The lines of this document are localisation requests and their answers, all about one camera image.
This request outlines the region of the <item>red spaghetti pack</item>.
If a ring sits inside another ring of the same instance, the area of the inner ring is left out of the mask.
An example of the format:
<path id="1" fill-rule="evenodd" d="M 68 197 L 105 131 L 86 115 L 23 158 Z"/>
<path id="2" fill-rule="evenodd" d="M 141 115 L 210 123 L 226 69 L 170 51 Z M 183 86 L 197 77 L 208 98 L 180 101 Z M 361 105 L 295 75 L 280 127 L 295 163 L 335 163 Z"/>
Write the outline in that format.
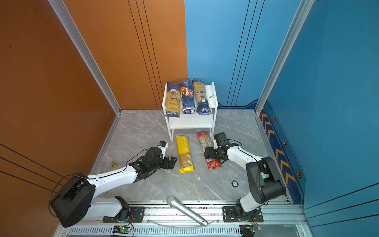
<path id="1" fill-rule="evenodd" d="M 198 132 L 197 137 L 198 137 L 198 140 L 199 140 L 200 145 L 202 147 L 203 155 L 205 157 L 206 148 L 213 148 L 214 147 L 212 139 L 209 136 L 209 133 L 207 131 Z M 219 160 L 206 158 L 206 157 L 205 157 L 205 160 L 206 160 L 208 169 L 216 169 L 216 168 L 222 167 Z"/>

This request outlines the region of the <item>blue yellow portrait spaghetti pack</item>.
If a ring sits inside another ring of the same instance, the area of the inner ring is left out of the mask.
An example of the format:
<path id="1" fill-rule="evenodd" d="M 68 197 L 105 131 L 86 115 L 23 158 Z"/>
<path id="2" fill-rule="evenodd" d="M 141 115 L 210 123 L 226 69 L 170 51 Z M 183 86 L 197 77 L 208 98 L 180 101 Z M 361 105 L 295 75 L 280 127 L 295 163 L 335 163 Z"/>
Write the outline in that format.
<path id="1" fill-rule="evenodd" d="M 211 115 L 212 111 L 208 103 L 204 81 L 192 80 L 192 84 L 194 87 L 194 92 L 195 92 L 195 97 L 196 97 L 196 102 L 197 102 L 196 112 L 200 114 L 201 116 Z"/>

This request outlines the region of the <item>dark blue Barilla spaghetti pack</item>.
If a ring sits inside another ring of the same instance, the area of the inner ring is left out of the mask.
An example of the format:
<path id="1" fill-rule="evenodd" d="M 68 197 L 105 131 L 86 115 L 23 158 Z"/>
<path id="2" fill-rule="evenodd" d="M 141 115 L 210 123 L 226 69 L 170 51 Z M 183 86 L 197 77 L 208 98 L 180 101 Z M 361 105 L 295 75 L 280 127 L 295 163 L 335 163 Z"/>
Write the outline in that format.
<path id="1" fill-rule="evenodd" d="M 195 101 L 192 80 L 181 80 L 180 84 L 183 114 L 194 114 Z"/>

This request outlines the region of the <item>blue yellow pasta bag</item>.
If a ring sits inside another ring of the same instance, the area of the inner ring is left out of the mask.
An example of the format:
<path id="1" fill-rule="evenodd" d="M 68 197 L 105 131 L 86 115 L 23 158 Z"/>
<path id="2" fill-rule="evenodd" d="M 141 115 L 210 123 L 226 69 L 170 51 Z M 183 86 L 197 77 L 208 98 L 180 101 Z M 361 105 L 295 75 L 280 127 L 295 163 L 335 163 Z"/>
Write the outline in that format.
<path id="1" fill-rule="evenodd" d="M 180 117 L 181 87 L 180 83 L 167 83 L 166 88 L 166 117 Z"/>

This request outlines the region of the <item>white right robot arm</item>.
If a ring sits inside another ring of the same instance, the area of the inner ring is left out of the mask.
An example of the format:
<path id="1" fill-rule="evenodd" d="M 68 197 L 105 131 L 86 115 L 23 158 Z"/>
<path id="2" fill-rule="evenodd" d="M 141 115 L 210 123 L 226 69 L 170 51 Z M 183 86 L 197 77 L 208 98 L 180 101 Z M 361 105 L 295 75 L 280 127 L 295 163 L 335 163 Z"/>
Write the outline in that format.
<path id="1" fill-rule="evenodd" d="M 206 148 L 208 159 L 231 161 L 246 170 L 249 192 L 235 206 L 235 215 L 242 222 L 252 221 L 258 209 L 274 198 L 286 194 L 286 184 L 271 157 L 259 157 L 237 143 L 231 143 L 224 132 L 214 135 L 216 147 Z"/>

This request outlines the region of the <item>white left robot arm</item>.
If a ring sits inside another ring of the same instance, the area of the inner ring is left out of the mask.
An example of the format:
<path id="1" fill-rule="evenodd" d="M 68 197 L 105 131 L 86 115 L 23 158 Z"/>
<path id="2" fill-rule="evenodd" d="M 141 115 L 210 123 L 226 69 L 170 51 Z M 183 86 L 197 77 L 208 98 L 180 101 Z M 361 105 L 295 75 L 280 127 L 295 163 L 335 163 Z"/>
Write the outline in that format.
<path id="1" fill-rule="evenodd" d="M 177 158 L 166 157 L 168 144 L 145 150 L 145 155 L 126 166 L 97 175 L 77 173 L 50 200 L 61 225 L 72 227 L 83 219 L 104 217 L 115 222 L 130 221 L 132 211 L 121 196 L 100 198 L 119 186 L 133 184 L 153 175 L 158 169 L 173 169 Z"/>

